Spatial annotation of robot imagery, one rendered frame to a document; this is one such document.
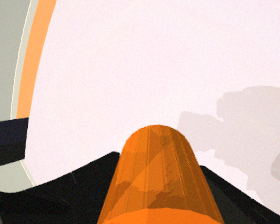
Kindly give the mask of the orange knob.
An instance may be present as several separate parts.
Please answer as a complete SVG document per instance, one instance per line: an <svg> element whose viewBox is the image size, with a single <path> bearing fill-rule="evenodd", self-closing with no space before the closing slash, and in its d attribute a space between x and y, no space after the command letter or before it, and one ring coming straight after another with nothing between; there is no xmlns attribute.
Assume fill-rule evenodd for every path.
<svg viewBox="0 0 280 224"><path fill-rule="evenodd" d="M225 224L187 137L167 125L132 133L97 224Z"/></svg>

